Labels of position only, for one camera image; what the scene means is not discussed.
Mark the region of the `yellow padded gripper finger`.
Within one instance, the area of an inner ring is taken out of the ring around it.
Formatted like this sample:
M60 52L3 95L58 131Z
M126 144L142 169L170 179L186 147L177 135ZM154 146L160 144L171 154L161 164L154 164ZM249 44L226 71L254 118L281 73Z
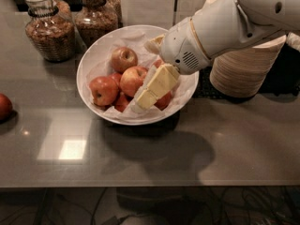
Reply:
M135 113L147 111L174 89L179 77L178 69L171 64L162 64L159 67L151 66L143 85L134 96L130 109Z
M151 38L144 43L144 48L150 53L159 54L160 46L164 38L164 34Z

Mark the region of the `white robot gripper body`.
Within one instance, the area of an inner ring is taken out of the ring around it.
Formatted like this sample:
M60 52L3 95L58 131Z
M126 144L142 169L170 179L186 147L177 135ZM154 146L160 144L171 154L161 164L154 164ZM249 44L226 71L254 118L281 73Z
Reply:
M224 53L262 43L276 31L273 25L252 22L237 0L216 0L172 27L162 39L159 55L189 75Z

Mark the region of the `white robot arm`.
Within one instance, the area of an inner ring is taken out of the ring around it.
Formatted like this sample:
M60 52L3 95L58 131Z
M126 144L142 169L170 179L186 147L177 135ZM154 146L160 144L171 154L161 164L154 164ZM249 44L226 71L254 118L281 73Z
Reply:
M147 73L130 105L135 113L150 109L170 92L181 75L190 75L230 51L264 43L300 30L300 0L216 0L173 26L160 43L145 48L164 63Z

